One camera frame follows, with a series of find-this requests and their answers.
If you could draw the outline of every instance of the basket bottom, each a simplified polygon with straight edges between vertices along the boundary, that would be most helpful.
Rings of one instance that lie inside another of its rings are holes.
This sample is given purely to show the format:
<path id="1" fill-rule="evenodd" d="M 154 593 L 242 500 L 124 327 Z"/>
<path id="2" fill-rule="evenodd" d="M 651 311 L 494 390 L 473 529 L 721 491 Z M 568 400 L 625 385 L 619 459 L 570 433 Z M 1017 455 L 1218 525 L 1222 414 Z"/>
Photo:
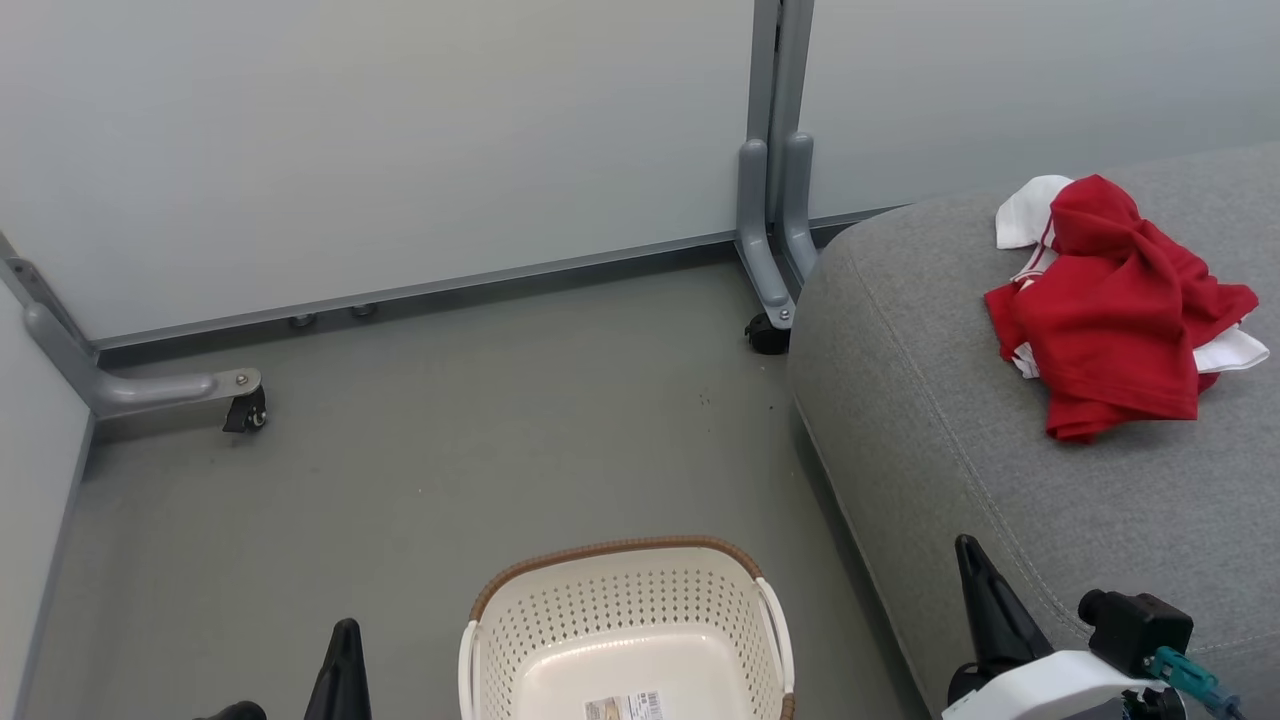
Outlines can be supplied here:
<path id="1" fill-rule="evenodd" d="M 513 696 L 515 720 L 754 715 L 745 665 L 733 643 L 703 625 L 664 625 L 660 633 L 653 626 L 626 628 L 543 648 L 525 661 Z"/>

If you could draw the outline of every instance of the gray sofa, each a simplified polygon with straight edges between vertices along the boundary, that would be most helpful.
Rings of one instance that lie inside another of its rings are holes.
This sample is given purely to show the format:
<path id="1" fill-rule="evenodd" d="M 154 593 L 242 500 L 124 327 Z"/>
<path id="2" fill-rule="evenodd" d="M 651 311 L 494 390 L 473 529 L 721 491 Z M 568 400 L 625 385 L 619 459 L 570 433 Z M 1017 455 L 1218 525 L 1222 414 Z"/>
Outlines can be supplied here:
<path id="1" fill-rule="evenodd" d="M 1245 328 L 1280 347 L 1280 143 L 1102 174 L 1249 284 Z M 982 299 L 1025 261 L 995 249 L 1012 190 L 845 231 L 796 310 L 795 397 L 920 692 L 941 711 L 973 660 L 952 547 L 969 533 L 1055 647 L 1084 647 L 1091 588 L 1149 592 L 1194 618 L 1189 656 L 1251 717 L 1280 717 L 1280 359 L 1225 375 L 1198 421 L 1048 439 L 1047 392 L 997 356 Z"/>

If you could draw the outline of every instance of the red fabric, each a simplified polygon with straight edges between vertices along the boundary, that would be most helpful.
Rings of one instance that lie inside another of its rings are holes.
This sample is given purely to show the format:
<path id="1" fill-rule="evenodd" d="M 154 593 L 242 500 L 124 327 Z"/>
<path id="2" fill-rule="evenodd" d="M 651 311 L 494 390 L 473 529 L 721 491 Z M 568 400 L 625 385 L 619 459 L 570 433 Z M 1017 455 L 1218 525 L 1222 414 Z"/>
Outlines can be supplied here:
<path id="1" fill-rule="evenodd" d="M 1051 218 L 1060 258 L 1025 290 L 986 296 L 1001 356 L 1030 342 L 1051 391 L 1046 432 L 1088 443 L 1130 420 L 1194 420 L 1216 375 L 1196 372 L 1192 348 L 1239 323 L 1258 297 L 1220 284 L 1102 177 L 1066 186 Z"/>

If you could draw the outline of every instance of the beige plastic basket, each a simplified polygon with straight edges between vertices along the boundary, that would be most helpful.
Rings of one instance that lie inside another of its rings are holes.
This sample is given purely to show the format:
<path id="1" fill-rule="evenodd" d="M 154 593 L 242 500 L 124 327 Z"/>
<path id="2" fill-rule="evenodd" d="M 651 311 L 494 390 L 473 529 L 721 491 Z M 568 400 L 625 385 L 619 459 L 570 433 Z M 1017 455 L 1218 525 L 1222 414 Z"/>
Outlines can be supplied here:
<path id="1" fill-rule="evenodd" d="M 782 607 L 709 537 L 536 557 L 490 582 L 458 651 L 462 720 L 790 720 Z"/>

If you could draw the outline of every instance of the white partition panel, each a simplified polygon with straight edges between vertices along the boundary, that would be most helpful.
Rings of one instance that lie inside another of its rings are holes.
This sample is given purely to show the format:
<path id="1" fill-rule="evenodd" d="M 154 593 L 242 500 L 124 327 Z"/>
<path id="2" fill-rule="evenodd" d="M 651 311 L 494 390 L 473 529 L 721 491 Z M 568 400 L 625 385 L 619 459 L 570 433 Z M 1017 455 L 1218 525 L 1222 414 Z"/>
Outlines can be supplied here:
<path id="1" fill-rule="evenodd" d="M 812 1 L 815 219 L 1280 138 L 1274 0 Z"/>
<path id="2" fill-rule="evenodd" d="M 91 340 L 723 233 L 754 6 L 8 0 L 0 227 Z"/>
<path id="3" fill-rule="evenodd" d="M 0 720 L 19 694 L 79 478 L 88 409 L 27 337 L 0 284 Z"/>

